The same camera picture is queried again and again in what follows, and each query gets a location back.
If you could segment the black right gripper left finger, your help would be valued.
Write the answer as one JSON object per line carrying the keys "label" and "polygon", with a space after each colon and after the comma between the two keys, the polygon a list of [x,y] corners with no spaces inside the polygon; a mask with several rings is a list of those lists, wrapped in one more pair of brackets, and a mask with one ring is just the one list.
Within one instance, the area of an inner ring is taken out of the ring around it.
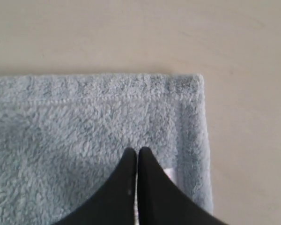
{"label": "black right gripper left finger", "polygon": [[137,154],[126,148],[107,181],[56,225],[134,225]]}

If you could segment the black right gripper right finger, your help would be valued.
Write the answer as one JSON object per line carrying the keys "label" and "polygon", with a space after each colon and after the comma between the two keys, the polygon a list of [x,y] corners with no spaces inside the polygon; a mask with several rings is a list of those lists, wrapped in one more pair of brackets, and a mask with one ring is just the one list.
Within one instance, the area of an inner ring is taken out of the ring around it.
{"label": "black right gripper right finger", "polygon": [[223,225],[188,198],[166,175],[152,150],[138,156],[137,202],[141,225]]}

